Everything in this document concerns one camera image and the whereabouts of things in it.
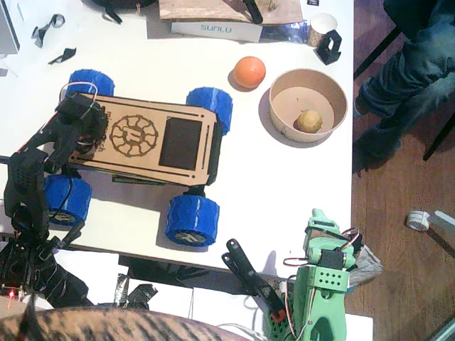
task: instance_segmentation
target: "blue wheel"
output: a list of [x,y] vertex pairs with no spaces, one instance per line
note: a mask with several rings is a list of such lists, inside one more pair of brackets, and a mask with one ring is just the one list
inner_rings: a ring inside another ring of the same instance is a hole
[[[90,82],[97,86],[98,94],[106,96],[112,96],[114,94],[114,81],[100,71],[88,69],[77,70],[70,76],[69,83],[71,82]],[[70,85],[66,93],[69,94],[73,91],[94,93],[95,88],[92,85],[86,84]]]
[[87,219],[92,188],[84,180],[50,175],[45,179],[44,192],[51,222],[75,226]]
[[177,244],[206,247],[215,243],[220,206],[199,195],[179,195],[169,203],[166,236]]
[[215,87],[199,87],[188,94],[186,104],[215,112],[223,127],[223,135],[230,130],[232,98],[227,92]]

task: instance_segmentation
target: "white table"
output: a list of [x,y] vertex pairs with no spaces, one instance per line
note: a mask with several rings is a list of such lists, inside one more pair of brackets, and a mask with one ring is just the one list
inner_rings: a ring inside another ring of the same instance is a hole
[[[221,255],[226,241],[236,238],[259,272],[284,278],[294,269],[284,267],[282,259],[303,254],[304,229],[312,208],[324,210],[343,229],[350,227],[353,0],[325,0],[319,7],[302,2],[304,18],[325,11],[338,19],[342,54],[329,66],[306,45],[207,38],[147,40],[145,10],[141,16],[123,15],[124,22],[118,26],[102,20],[101,13],[80,1],[45,1],[46,6],[38,7],[41,1],[23,1],[36,4],[37,9],[29,8],[24,15],[26,38],[21,41],[20,54],[5,60],[19,77],[10,73],[0,79],[0,155],[10,156],[50,117],[60,88],[81,68],[109,75],[116,85],[114,94],[121,97],[184,103],[192,89],[211,86],[229,92],[234,101],[218,177],[205,190],[221,207],[214,245],[194,249],[165,237],[168,202],[185,188],[117,184],[108,175],[81,172],[94,193],[86,226],[75,246],[226,269]],[[40,50],[29,39],[29,32],[55,12],[66,17],[66,24],[50,29]],[[64,48],[74,47],[77,54],[73,59],[47,65]],[[246,55],[261,58],[267,76],[254,91],[238,92],[230,86],[228,74]],[[348,99],[346,120],[319,145],[287,141],[268,117],[269,86],[283,72],[298,67],[330,75]],[[303,184],[302,177],[311,180]],[[6,166],[0,166],[1,191],[6,179]],[[12,232],[3,210],[0,232]],[[63,237],[65,232],[51,231],[54,234]]]

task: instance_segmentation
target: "black cable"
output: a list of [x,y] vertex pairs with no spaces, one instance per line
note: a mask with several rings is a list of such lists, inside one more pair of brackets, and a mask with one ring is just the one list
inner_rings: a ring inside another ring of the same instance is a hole
[[60,204],[60,207],[58,210],[53,214],[53,216],[49,219],[49,221],[54,220],[54,218],[62,212],[63,205],[67,202],[68,198],[70,197],[71,191],[73,190],[73,178],[68,176],[68,180],[70,181],[70,189],[68,190],[68,194],[66,195],[65,199],[63,199],[62,203]]

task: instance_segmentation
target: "white paper cup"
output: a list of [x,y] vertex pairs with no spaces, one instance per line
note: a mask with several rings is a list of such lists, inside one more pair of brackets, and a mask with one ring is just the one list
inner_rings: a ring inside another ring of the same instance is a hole
[[337,27],[338,22],[334,16],[328,13],[316,14],[310,20],[307,44],[317,48],[324,36]]

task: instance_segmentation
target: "white tape roll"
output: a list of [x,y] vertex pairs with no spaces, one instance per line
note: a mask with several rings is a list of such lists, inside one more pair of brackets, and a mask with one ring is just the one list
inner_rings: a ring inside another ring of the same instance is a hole
[[411,211],[406,219],[406,226],[416,231],[427,231],[429,214],[425,211]]

